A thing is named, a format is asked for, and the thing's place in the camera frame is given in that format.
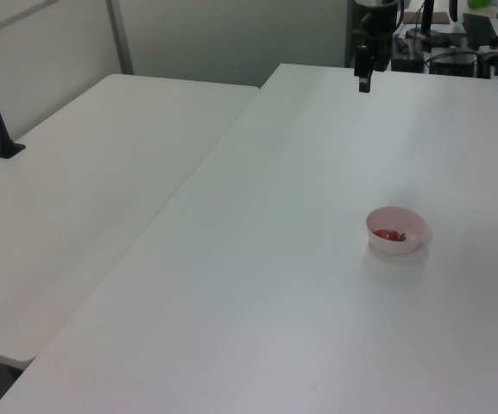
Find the red fruit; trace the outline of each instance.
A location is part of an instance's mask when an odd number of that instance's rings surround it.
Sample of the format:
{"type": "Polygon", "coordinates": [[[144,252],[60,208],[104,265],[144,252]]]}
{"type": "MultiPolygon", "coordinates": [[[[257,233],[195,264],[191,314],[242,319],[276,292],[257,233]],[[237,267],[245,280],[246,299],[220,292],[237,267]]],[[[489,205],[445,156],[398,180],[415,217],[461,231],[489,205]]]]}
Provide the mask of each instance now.
{"type": "Polygon", "coordinates": [[[374,231],[373,234],[382,239],[392,240],[394,242],[403,242],[406,240],[406,233],[399,234],[396,230],[378,229],[374,231]]]}

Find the white table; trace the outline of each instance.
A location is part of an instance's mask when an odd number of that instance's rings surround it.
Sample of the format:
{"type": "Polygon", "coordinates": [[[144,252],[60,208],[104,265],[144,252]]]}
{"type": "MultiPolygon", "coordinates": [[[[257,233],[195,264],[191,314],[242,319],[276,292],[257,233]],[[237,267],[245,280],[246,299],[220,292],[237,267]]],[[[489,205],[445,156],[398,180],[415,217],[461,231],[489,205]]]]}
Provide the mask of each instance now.
{"type": "Polygon", "coordinates": [[[25,368],[257,89],[113,75],[0,160],[0,361],[25,368]]]}
{"type": "Polygon", "coordinates": [[[374,76],[281,66],[0,414],[498,412],[498,87],[374,76]]]}

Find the wall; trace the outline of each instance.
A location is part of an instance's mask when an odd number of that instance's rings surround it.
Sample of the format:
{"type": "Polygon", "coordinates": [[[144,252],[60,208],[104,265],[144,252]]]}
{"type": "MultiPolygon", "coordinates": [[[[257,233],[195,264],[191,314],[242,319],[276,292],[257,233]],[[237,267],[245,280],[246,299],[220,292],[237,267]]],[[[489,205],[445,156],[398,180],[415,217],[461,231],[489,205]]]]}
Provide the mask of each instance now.
{"type": "Polygon", "coordinates": [[[343,66],[347,0],[116,0],[136,75],[262,86],[282,62],[343,66]]]}
{"type": "Polygon", "coordinates": [[[0,29],[0,110],[12,139],[120,73],[105,0],[59,0],[0,29]]]}

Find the pink bowl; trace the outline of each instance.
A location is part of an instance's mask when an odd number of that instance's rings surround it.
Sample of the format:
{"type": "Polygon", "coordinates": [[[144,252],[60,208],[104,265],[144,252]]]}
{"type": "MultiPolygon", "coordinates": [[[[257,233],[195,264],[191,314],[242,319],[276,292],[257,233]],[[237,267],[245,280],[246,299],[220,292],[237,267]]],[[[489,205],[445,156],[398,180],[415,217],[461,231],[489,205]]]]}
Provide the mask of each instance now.
{"type": "Polygon", "coordinates": [[[426,226],[423,219],[411,210],[402,207],[381,207],[369,213],[366,220],[369,244],[387,254],[408,254],[415,250],[425,235],[426,226]],[[406,233],[405,241],[385,240],[374,231],[379,229],[396,230],[406,233]]]}

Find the cable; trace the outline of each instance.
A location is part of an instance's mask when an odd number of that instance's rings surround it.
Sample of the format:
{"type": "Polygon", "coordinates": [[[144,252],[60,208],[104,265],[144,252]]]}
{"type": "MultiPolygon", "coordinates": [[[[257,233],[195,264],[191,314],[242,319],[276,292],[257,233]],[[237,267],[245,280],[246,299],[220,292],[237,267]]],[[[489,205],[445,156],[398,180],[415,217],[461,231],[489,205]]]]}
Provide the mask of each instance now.
{"type": "Polygon", "coordinates": [[[427,63],[433,62],[434,60],[437,60],[437,59],[446,58],[448,56],[456,56],[456,55],[459,55],[459,54],[472,54],[474,56],[478,56],[479,53],[477,53],[477,52],[448,52],[448,53],[441,53],[441,54],[438,54],[437,56],[433,56],[432,58],[427,59],[423,63],[427,64],[427,63]]]}
{"type": "Polygon", "coordinates": [[[415,39],[418,37],[418,22],[419,22],[419,15],[421,14],[421,10],[425,7],[425,2],[421,4],[421,7],[418,10],[417,17],[415,18],[415,28],[413,29],[413,42],[412,42],[412,47],[415,49],[415,39]]]}
{"type": "Polygon", "coordinates": [[[413,19],[415,19],[415,23],[417,24],[417,22],[419,21],[419,14],[421,13],[421,10],[423,9],[423,7],[425,6],[425,2],[423,2],[421,4],[421,7],[418,9],[418,11],[415,13],[415,15],[413,15],[413,18],[410,19],[409,22],[407,23],[404,23],[404,26],[402,26],[402,28],[400,29],[400,34],[402,34],[402,31],[404,30],[404,28],[408,25],[408,24],[413,24],[413,19]]]}

